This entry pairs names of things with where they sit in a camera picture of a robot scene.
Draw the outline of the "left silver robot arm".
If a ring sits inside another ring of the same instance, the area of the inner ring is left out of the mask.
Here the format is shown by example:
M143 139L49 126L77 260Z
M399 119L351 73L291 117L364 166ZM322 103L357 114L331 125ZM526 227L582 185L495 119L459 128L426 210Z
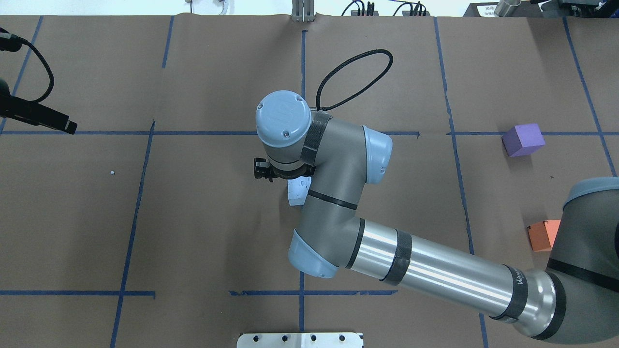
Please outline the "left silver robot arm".
M0 80L0 116L71 135L77 130L77 123L72 122L68 115L39 103L12 96L7 82L3 79Z

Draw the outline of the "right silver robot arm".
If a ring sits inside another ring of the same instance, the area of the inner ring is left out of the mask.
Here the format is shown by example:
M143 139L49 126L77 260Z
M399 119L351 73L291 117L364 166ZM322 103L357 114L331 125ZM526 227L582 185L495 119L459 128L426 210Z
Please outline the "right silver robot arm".
M618 179L575 184L544 270L521 271L356 215L367 184L380 183L393 140L312 110L298 93L272 92L257 104L266 159L256 178L311 177L290 263L329 279L341 268L474 309L520 334L555 344L618 335Z

